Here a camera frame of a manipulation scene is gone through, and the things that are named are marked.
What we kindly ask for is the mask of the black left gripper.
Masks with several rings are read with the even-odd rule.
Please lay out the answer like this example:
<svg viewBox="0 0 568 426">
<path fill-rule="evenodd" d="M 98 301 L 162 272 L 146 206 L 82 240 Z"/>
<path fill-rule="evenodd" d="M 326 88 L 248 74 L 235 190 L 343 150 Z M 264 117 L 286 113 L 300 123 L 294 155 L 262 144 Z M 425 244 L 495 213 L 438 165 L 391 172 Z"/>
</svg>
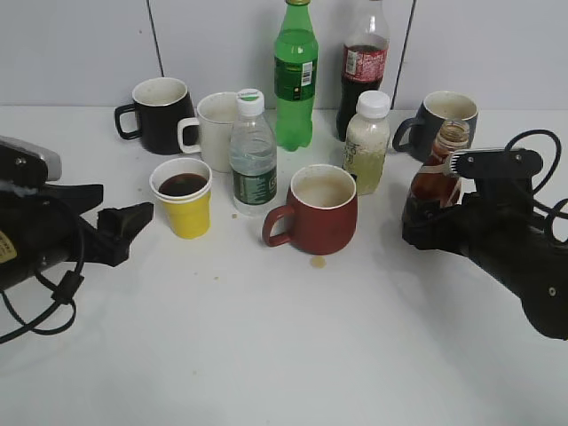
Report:
<svg viewBox="0 0 568 426">
<path fill-rule="evenodd" d="M 115 267 L 130 256 L 130 244 L 153 220 L 154 205 L 143 202 L 126 208 L 102 209 L 91 225 L 82 214 L 102 201 L 104 186 L 44 185 L 42 198 L 45 267 L 61 262 L 86 263 Z"/>
</svg>

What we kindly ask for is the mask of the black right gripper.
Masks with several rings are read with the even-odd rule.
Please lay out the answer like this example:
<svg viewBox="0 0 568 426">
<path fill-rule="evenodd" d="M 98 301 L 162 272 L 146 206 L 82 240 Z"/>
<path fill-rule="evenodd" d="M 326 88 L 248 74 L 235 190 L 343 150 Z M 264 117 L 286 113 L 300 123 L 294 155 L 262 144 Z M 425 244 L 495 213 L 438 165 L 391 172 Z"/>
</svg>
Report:
<svg viewBox="0 0 568 426">
<path fill-rule="evenodd" d="M 459 150 L 447 165 L 452 174 L 473 180 L 477 193 L 449 208 L 439 200 L 407 198 L 403 239 L 420 250 L 440 249 L 475 262 L 538 262 L 540 238 L 529 226 L 533 208 L 512 192 L 533 193 L 542 157 L 524 148 Z"/>
</svg>

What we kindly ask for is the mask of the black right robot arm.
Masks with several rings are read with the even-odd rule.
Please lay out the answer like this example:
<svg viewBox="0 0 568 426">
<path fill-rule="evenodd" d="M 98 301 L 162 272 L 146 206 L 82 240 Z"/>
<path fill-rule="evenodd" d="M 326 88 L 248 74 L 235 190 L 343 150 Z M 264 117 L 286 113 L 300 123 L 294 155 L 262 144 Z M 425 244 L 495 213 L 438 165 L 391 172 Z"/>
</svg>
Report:
<svg viewBox="0 0 568 426">
<path fill-rule="evenodd" d="M 474 180 L 461 203 L 438 208 L 410 201 L 402 237 L 420 250 L 467 257 L 521 301 L 542 335 L 567 337 L 567 246 L 550 239 L 551 222 L 534 213 L 532 178 L 543 167 L 530 149 L 458 150 L 420 173 Z"/>
</svg>

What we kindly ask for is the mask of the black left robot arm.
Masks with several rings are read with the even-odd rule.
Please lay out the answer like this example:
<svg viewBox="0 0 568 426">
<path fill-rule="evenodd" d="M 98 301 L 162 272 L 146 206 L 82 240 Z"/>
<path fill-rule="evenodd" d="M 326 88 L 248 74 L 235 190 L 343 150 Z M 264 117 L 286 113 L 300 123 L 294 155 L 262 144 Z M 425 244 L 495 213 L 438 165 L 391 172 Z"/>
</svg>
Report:
<svg viewBox="0 0 568 426">
<path fill-rule="evenodd" d="M 102 184 L 1 185 L 1 289 L 62 262 L 115 267 L 130 256 L 130 244 L 154 217 L 143 202 L 121 209 L 102 209 L 95 226 L 82 214 L 96 208 Z"/>
</svg>

